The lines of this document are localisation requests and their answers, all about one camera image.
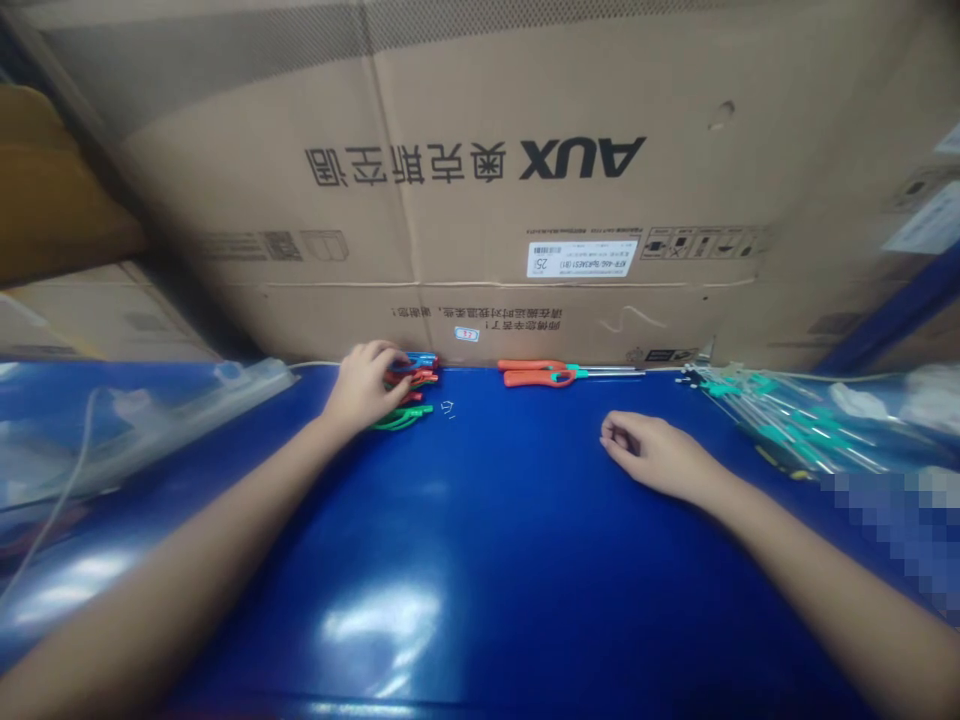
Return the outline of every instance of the orange plastic handle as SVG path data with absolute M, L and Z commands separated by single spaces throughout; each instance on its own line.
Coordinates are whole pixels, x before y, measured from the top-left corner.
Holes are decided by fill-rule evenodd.
M 564 370 L 567 364 L 559 360 L 501 360 L 497 363 L 500 372 L 506 370 Z
M 563 380 L 554 380 L 554 375 L 564 375 Z M 522 385 L 546 385 L 547 387 L 566 387 L 577 379 L 572 370 L 508 370 L 503 374 L 503 384 L 507 387 Z

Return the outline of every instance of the forearm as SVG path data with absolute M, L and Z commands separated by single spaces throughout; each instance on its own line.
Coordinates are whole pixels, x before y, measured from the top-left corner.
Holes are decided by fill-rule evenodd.
M 130 717 L 203 646 L 347 441 L 322 417 L 168 537 L 0 680 L 0 714 Z
M 960 636 L 759 490 L 702 503 L 753 555 L 850 681 L 885 717 L 960 715 Z

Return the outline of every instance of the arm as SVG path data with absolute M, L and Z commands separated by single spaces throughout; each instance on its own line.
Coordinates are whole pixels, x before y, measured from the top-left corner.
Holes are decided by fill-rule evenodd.
M 714 516 L 882 716 L 960 717 L 960 635 L 663 420 L 612 412 L 600 442 L 636 481 Z
M 355 347 L 320 417 L 0 679 L 0 716 L 141 717 L 203 647 L 331 458 L 399 404 L 409 381 L 383 388 L 398 357 L 382 341 Z

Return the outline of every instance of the screwdriver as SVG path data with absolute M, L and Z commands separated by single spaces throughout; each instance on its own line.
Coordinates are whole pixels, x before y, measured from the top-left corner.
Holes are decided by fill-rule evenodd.
M 559 360 L 501 360 L 497 368 L 503 372 L 507 387 L 544 385 L 566 387 L 574 380 L 587 377 L 636 377 L 646 375 L 629 365 L 576 365 Z
M 559 360 L 501 360 L 500 372 L 506 370 L 586 370 L 587 372 L 638 372 L 632 365 L 575 365 Z

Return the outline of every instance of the cable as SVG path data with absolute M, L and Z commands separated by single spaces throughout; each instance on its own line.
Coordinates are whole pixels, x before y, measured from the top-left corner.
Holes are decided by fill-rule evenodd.
M 287 365 L 287 370 L 293 370 L 298 367 L 309 367 L 311 365 L 339 365 L 340 363 L 331 362 L 329 360 L 310 360 L 309 362 L 303 363 L 294 363 L 293 365 Z
M 0 607 L 3 607 L 3 603 L 7 599 L 7 596 L 10 595 L 10 591 L 13 589 L 13 586 L 20 581 L 20 578 L 26 572 L 30 561 L 33 560 L 33 556 L 37 553 L 37 550 L 40 549 L 40 546 L 46 539 L 47 534 L 50 532 L 50 528 L 53 527 L 53 524 L 57 521 L 57 518 L 60 517 L 60 513 L 63 511 L 63 506 L 66 504 L 67 498 L 70 497 L 70 492 L 73 490 L 73 486 L 76 484 L 77 478 L 80 477 L 80 472 L 83 470 L 83 466 L 87 462 L 87 453 L 90 450 L 90 436 L 92 435 L 93 431 L 93 408 L 96 404 L 95 401 L 97 399 L 97 395 L 101 390 L 103 390 L 103 388 L 94 388 L 90 391 L 90 395 L 87 396 L 87 409 L 83 414 L 83 437 L 80 440 L 80 453 L 77 455 L 77 462 L 73 466 L 73 472 L 70 473 L 70 477 L 67 478 L 67 481 L 63 484 L 63 490 L 60 491 L 60 497 L 53 506 L 53 510 L 50 512 L 50 517 L 47 518 L 47 522 L 40 531 L 40 534 L 37 535 L 36 539 L 33 541 L 33 544 L 30 546 L 30 549 L 27 550 L 27 554 L 20 563 L 20 567 L 17 568 L 17 572 L 15 572 L 13 577 L 10 578 L 10 582 L 7 583 L 7 586 L 3 589 L 3 592 L 0 592 Z
M 770 370 L 770 373 L 774 375 L 786 375 L 787 377 L 795 377 L 800 380 L 820 380 L 821 382 L 869 382 L 870 380 L 882 380 L 883 378 L 893 377 L 894 375 L 899 375 L 900 373 L 880 373 L 879 375 L 862 375 L 860 377 L 852 378 L 832 378 L 826 377 L 824 375 L 805 375 L 803 373 L 783 373 L 778 370 Z

